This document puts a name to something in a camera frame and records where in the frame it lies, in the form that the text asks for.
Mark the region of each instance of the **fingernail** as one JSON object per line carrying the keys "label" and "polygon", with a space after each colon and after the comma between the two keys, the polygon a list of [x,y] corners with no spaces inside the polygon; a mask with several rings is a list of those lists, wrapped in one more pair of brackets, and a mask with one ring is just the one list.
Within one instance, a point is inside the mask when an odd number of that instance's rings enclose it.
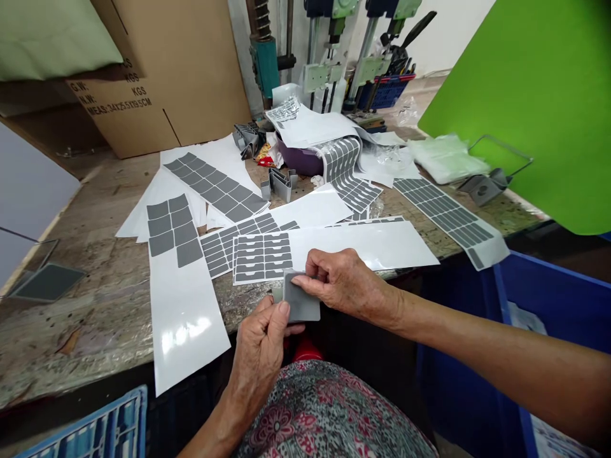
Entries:
{"label": "fingernail", "polygon": [[279,310],[280,310],[280,312],[281,312],[283,315],[288,316],[288,314],[289,314],[289,309],[290,309],[290,307],[289,307],[289,305],[288,305],[288,302],[287,302],[287,301],[282,301],[282,302],[280,303],[280,305],[279,305]]}

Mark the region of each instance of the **purple bowl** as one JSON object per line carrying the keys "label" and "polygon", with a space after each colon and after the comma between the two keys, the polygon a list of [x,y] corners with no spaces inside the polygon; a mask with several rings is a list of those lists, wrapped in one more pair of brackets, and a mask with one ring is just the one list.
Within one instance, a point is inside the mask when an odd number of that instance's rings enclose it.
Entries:
{"label": "purple bowl", "polygon": [[295,169],[298,175],[314,176],[323,174],[323,160],[314,151],[287,147],[276,132],[278,149],[289,169]]}

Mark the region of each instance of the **green cloth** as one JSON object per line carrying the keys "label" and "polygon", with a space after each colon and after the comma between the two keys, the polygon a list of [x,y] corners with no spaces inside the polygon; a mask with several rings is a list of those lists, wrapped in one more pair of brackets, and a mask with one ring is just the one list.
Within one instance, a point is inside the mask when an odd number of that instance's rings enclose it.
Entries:
{"label": "green cloth", "polygon": [[89,0],[0,0],[0,81],[47,80],[121,62]]}
{"label": "green cloth", "polygon": [[[579,235],[611,231],[611,32],[603,0],[496,0],[418,127],[535,159],[509,188]],[[472,151],[512,173],[524,159]]]}

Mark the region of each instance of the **cardboard box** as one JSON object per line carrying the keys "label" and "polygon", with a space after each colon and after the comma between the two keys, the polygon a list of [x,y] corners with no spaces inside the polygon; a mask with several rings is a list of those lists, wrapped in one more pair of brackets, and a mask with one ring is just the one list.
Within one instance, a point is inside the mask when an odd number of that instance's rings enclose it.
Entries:
{"label": "cardboard box", "polygon": [[92,0],[123,66],[67,83],[120,158],[225,137],[250,112],[226,0]]}

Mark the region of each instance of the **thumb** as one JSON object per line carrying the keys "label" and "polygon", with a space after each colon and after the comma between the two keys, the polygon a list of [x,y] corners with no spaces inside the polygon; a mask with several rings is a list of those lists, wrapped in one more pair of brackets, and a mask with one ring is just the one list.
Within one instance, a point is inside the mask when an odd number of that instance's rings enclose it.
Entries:
{"label": "thumb", "polygon": [[291,307],[287,301],[282,301],[274,306],[274,311],[267,325],[267,336],[274,345],[282,345],[284,340],[284,330],[288,324],[288,316],[290,315]]}
{"label": "thumb", "polygon": [[291,283],[300,286],[301,289],[303,289],[309,295],[316,296],[323,302],[325,301],[323,298],[325,295],[325,284],[320,280],[310,278],[306,275],[298,275],[293,277]]}

